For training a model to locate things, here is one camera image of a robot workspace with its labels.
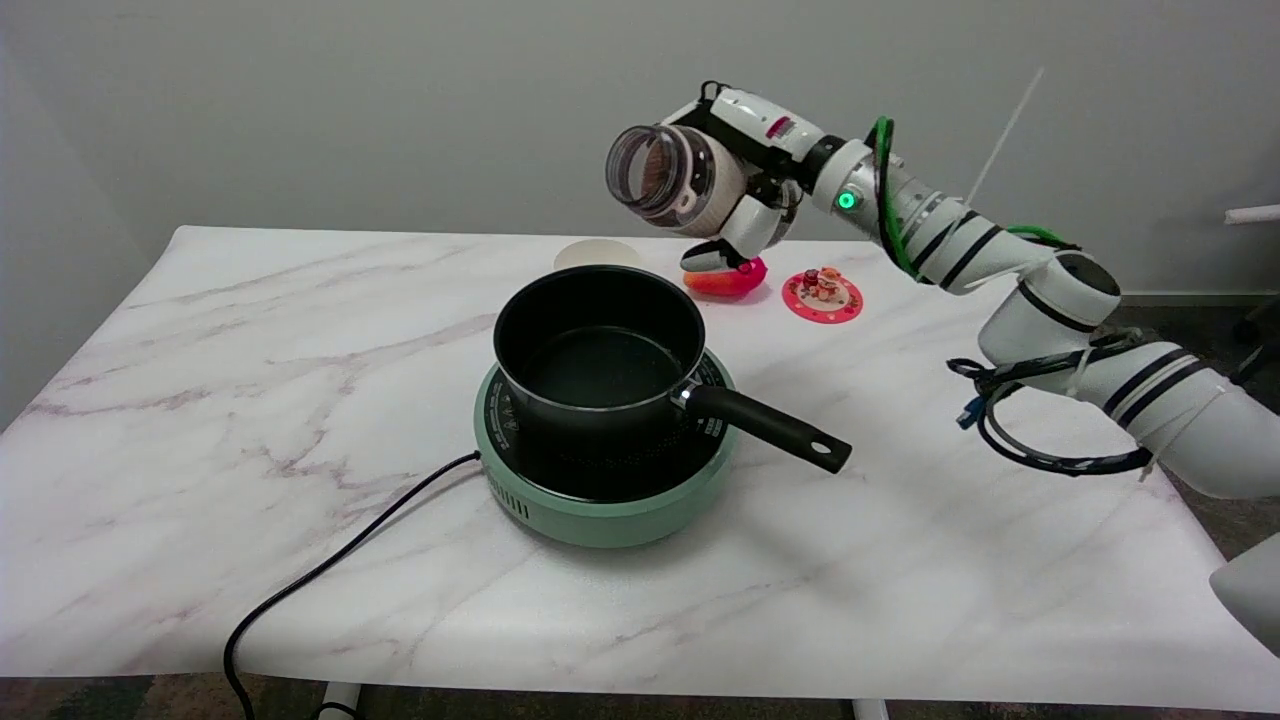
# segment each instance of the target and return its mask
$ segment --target mint green induction cooktop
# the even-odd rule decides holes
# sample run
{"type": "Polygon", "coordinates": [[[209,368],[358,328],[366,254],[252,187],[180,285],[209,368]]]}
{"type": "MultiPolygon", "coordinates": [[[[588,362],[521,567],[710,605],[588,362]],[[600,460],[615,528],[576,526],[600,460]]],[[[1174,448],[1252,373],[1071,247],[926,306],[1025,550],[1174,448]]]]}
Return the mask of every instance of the mint green induction cooktop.
{"type": "MultiPolygon", "coordinates": [[[[695,379],[732,388],[709,351],[695,379]]],[[[498,503],[516,521],[585,547],[628,547],[675,533],[716,500],[737,429],[690,419],[666,442],[626,456],[584,457],[521,432],[506,379],[494,365],[476,396],[480,461],[498,503]]]]}

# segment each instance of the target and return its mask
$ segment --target pan handle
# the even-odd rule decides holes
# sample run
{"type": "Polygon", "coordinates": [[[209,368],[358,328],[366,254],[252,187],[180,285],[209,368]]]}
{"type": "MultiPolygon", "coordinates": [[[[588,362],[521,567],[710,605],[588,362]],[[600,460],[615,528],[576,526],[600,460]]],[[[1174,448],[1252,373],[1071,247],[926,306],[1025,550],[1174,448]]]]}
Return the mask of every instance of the pan handle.
{"type": "Polygon", "coordinates": [[[699,418],[719,418],[828,473],[838,473],[854,452],[847,442],[728,388],[694,384],[677,397],[685,411],[699,418]]]}

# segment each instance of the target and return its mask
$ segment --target green cable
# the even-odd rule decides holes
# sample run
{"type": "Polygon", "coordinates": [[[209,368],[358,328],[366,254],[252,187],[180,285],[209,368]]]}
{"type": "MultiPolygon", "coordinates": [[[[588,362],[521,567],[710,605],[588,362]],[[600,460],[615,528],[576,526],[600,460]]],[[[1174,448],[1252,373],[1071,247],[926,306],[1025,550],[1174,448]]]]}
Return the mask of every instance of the green cable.
{"type": "MultiPolygon", "coordinates": [[[[878,165],[888,165],[888,152],[892,143],[893,138],[888,135],[888,118],[881,115],[876,119],[876,163],[878,165]]],[[[884,178],[887,183],[887,170],[884,178]]],[[[893,193],[888,191],[888,187],[882,188],[881,192],[884,193],[884,227],[888,229],[890,247],[893,249],[893,261],[902,272],[915,279],[920,279],[920,273],[911,266],[911,260],[906,256],[906,246],[902,242],[902,227],[897,220],[897,210],[893,208],[893,193]]]]}
{"type": "Polygon", "coordinates": [[[1060,245],[1062,247],[1066,247],[1066,245],[1068,245],[1068,242],[1065,240],[1062,240],[1061,237],[1059,237],[1057,233],[1055,233],[1053,231],[1051,231],[1048,228],[1042,228],[1039,225],[1010,225],[1010,227],[1007,227],[1005,229],[1009,231],[1009,232],[1011,232],[1011,233],[1014,233],[1014,234],[1029,234],[1029,236],[1033,236],[1033,237],[1038,237],[1038,238],[1041,238],[1041,240],[1043,240],[1046,242],[1052,242],[1052,243],[1060,245]]]}
{"type": "MultiPolygon", "coordinates": [[[[906,274],[911,275],[916,282],[920,282],[920,270],[911,265],[910,258],[906,255],[906,243],[902,240],[902,227],[897,219],[897,209],[893,208],[893,193],[890,192],[888,186],[888,155],[890,149],[893,145],[893,135],[890,131],[890,119],[886,115],[881,115],[876,119],[876,164],[877,170],[881,167],[886,168],[884,172],[884,184],[883,188],[877,188],[878,192],[884,196],[884,229],[888,233],[888,245],[893,254],[893,263],[906,274]]],[[[1011,225],[1005,228],[1010,233],[1027,237],[1030,236],[1036,238],[1032,242],[1038,242],[1039,245],[1046,245],[1050,247],[1057,247],[1064,250],[1078,250],[1078,245],[1066,242],[1057,236],[1053,231],[1048,228],[1042,228],[1039,225],[1011,225]]]]}

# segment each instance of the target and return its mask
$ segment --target small toy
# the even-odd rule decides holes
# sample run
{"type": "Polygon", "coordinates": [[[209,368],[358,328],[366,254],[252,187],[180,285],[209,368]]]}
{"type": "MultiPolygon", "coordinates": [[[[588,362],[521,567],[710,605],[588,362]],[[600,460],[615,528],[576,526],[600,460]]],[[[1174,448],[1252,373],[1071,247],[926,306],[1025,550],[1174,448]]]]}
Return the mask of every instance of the small toy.
{"type": "Polygon", "coordinates": [[[685,273],[685,287],[701,295],[718,297],[744,296],[764,282],[769,269],[756,258],[736,270],[723,273],[685,273]]]}
{"type": "Polygon", "coordinates": [[[796,315],[823,324],[847,323],[863,311],[863,293],[829,266],[792,275],[782,287],[782,301],[796,315]]]}

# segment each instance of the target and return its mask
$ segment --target red coaster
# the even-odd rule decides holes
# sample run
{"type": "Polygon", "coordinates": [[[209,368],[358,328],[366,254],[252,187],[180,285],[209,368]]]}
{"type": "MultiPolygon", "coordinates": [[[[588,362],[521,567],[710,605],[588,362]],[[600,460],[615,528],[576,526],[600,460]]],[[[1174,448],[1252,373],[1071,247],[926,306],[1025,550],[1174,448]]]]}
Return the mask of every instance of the red coaster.
{"type": "Polygon", "coordinates": [[[805,320],[837,325],[863,311],[863,293],[835,268],[805,270],[782,284],[782,301],[805,320]]]}

